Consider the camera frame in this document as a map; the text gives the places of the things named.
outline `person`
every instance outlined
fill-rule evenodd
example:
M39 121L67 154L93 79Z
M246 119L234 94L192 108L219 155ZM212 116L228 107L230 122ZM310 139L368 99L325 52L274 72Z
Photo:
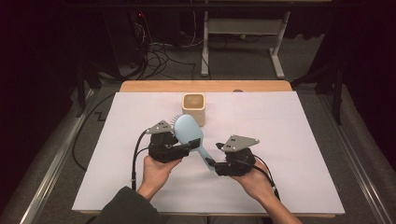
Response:
M128 187L120 189L116 196L103 208L101 214L92 224L172 223L173 220L171 217L163 218L165 220L162 220L162 217L149 201L163 187L172 170L180 162L181 160L162 163L155 161L150 156L146 156L144 158L143 180L139 189L137 191ZM256 160L255 165L267 172L267 167L260 161ZM256 169L251 169L251 171L245 175L231 176L231 178L242 186L247 195L262 205L273 220L273 223L301 223L300 220L275 196L270 183L261 172ZM200 221L191 221L190 223L206 223L208 220L210 224L216 222L231 223L224 221L221 217L198 217L198 219ZM251 221L251 219L250 221L241 221L241 223L248 222L252 223L254 221Z

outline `gray carpet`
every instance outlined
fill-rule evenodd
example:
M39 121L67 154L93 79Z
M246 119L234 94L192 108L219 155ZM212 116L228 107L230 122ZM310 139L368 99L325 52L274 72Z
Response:
M310 40L296 38L293 40L286 39L282 43L279 58L286 80L291 81L306 74L320 41L321 38ZM267 48L272 47L273 43L275 43L273 37L265 37L253 43L229 40L226 48L221 49L225 46L225 42L219 37L212 38L209 43L213 47L209 53L211 78L276 79L275 71L267 53ZM166 52L173 60L179 61L179 63L168 61L161 74L149 79L191 79L193 68L191 63L196 63L195 69L192 71L194 79L208 79L208 77L200 76L200 47L188 49L167 47ZM149 63L156 65L159 62L154 59ZM127 65L122 65L120 68L124 74L131 71ZM148 68L146 75L149 75L152 71L151 68ZM377 223L375 213L361 189L361 183L351 168L344 150L344 144L333 125L332 118L329 117L329 109L323 105L323 98L315 95L313 87L314 85L302 85L295 90L299 94L320 151L329 168L334 184L338 188L346 213L335 218L302 217L301 221L304 223ZM120 83L105 83L104 87L97 93L93 104L97 105L102 99L118 91L119 88ZM102 112L102 118L106 116L111 106L111 99L104 101L95 109L95 112ZM350 144L358 149L361 163L372 178L385 207L389 211L395 211L396 174L387 164L386 159L379 152L371 135L366 130L364 123L354 108L353 102L350 100L347 90L343 92L341 112L342 128L345 130ZM57 148L59 148L64 137L69 134L71 123L75 121L75 115L76 109L73 108L59 125L51 139L49 139L46 146L37 155L35 162L13 195L13 199L5 213L0 218L0 223L20 223L57 152ZM75 152L76 157L85 167L89 164L103 126L104 122L98 120L97 114L92 113L81 129ZM70 155L35 223L86 223L92 216L71 211L83 176L84 172L75 164ZM393 220L396 220L394 214L390 215Z

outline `white tabletop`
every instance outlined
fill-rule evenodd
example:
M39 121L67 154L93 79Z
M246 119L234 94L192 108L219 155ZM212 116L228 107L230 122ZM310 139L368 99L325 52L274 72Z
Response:
M98 212L124 186L131 187L132 158L139 135L162 119L181 113L184 92L119 92L93 152L73 210ZM280 198L294 214L344 214L334 183L294 91L206 92L204 148L216 161L225 155L215 146L232 134L258 138L253 154L271 169ZM149 145L146 135L140 148ZM137 186L143 158L137 158ZM151 203L160 213L265 215L242 187L217 176L198 152L183 159Z

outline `sleeve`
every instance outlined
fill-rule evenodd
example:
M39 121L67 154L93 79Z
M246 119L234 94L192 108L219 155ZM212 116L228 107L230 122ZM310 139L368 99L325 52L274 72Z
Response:
M124 187L103 208L92 224L160 223L160 215L149 201L136 191Z

